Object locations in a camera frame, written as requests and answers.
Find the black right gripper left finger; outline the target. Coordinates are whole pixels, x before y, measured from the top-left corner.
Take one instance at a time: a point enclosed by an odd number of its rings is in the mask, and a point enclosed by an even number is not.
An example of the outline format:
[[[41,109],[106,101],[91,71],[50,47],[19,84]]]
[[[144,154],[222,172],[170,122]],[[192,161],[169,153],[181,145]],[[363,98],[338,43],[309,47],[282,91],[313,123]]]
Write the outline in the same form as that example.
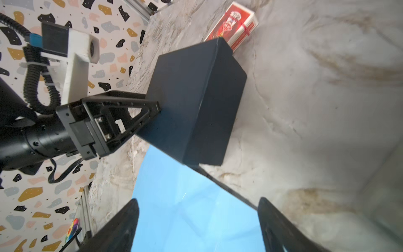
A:
[[[131,199],[80,252],[130,252],[140,215],[138,202]]]

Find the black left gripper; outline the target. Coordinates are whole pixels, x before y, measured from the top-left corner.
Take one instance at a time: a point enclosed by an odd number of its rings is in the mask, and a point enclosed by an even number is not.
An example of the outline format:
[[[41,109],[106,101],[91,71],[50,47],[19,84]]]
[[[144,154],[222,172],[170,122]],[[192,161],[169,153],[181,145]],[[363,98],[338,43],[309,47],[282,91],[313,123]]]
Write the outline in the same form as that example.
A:
[[[160,112],[157,101],[126,91],[108,91],[56,108],[85,160],[114,153]]]

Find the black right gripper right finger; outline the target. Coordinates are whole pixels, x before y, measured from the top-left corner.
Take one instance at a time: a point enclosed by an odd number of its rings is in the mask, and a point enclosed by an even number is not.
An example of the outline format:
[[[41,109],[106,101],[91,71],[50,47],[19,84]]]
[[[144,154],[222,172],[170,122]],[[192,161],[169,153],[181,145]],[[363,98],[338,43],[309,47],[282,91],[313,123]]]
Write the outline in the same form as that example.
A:
[[[327,252],[307,238],[265,197],[259,200],[258,218],[267,252]]]

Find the blue wrapping paper sheet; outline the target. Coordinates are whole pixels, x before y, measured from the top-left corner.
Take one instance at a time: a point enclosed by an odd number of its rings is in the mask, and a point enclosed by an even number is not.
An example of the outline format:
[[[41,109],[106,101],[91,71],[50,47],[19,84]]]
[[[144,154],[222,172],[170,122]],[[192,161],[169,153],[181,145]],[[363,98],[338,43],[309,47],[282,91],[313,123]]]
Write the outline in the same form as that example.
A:
[[[217,184],[150,147],[133,198],[134,252],[263,252],[258,213]]]

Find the black gift box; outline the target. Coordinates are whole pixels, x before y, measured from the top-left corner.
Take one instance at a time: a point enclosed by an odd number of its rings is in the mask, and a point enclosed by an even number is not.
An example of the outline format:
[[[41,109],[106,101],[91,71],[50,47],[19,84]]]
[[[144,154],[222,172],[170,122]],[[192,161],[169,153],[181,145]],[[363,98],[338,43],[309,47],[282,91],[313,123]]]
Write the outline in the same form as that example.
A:
[[[160,55],[146,98],[161,111],[137,136],[181,164],[222,165],[246,80],[223,38]]]

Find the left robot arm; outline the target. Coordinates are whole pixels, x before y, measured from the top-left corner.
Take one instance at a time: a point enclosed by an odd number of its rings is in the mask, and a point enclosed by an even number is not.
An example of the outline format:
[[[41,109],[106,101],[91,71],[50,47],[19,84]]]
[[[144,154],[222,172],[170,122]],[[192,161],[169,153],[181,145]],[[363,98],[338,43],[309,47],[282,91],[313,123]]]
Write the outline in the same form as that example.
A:
[[[1,170],[31,168],[63,154],[105,157],[160,110],[144,94],[112,90],[37,115],[1,82]]]

